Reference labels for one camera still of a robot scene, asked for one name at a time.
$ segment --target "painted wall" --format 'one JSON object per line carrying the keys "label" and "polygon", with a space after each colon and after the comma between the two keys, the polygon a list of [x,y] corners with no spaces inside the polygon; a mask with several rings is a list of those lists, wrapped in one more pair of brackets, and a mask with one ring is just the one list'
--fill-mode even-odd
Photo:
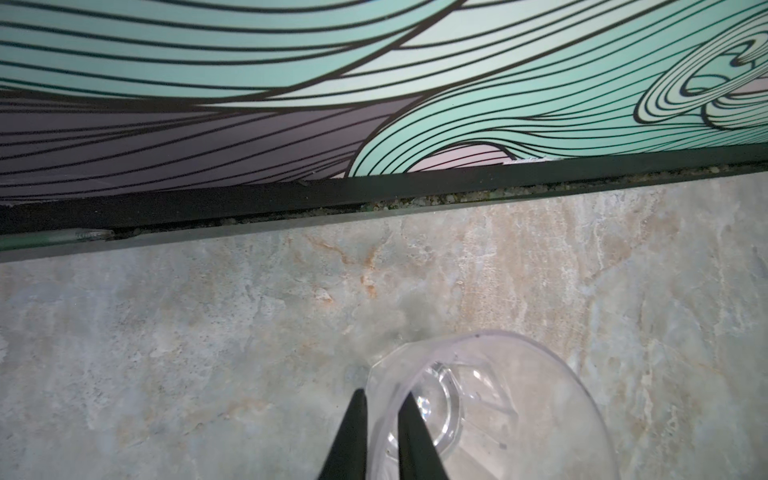
{"label": "painted wall", "polygon": [[768,141],[752,0],[0,2],[0,200]]}

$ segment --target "marble floor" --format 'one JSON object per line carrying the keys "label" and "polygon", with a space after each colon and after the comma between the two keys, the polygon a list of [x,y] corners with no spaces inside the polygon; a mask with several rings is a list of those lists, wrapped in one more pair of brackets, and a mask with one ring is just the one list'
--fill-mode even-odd
{"label": "marble floor", "polygon": [[622,478],[765,478],[766,209],[761,173],[5,261],[0,478],[315,478],[375,361],[485,328],[578,374]]}

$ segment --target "black baseboard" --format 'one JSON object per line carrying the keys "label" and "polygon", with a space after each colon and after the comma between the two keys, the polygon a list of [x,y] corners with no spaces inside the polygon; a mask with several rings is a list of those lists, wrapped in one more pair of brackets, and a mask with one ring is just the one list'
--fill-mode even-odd
{"label": "black baseboard", "polygon": [[301,183],[88,197],[0,207],[0,233],[63,228],[127,229],[764,161],[768,161],[768,144],[752,144]]}

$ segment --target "mint green wave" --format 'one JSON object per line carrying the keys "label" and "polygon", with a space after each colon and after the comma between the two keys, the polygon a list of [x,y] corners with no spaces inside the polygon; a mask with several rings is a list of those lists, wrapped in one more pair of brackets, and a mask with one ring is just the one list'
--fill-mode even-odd
{"label": "mint green wave", "polygon": [[[494,144],[518,157],[565,158],[768,141],[768,130],[758,126],[764,122],[765,102],[734,111],[740,115],[736,130],[706,124],[701,116],[705,104],[657,123],[634,118],[638,102],[657,79],[764,9],[765,2],[674,2],[538,60],[443,91],[382,129],[361,150],[350,175],[406,172],[425,156],[456,144]],[[730,64],[749,39],[740,41],[735,38],[701,65],[687,91],[762,71],[764,58]],[[745,121],[744,115],[755,121]]]}
{"label": "mint green wave", "polygon": [[0,86],[166,98],[291,88],[374,55],[453,1],[386,0],[318,12],[238,12],[142,1],[4,4]]}

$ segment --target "wall mural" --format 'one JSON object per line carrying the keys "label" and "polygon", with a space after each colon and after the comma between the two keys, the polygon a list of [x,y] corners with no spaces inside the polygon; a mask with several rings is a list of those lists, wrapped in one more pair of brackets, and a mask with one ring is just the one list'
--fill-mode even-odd
{"label": "wall mural", "polygon": [[751,0],[0,1],[0,199],[768,141]]}

